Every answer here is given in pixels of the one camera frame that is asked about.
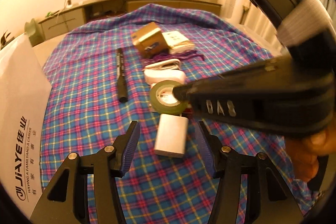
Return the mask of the right hand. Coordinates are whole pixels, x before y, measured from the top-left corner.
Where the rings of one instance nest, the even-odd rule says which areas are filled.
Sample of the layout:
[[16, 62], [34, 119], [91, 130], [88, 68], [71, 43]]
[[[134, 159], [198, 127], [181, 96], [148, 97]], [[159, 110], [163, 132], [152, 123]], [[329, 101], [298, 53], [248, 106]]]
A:
[[285, 150], [291, 159], [295, 178], [309, 182], [318, 172], [318, 156], [335, 153], [335, 117], [328, 126], [304, 139], [285, 138]]

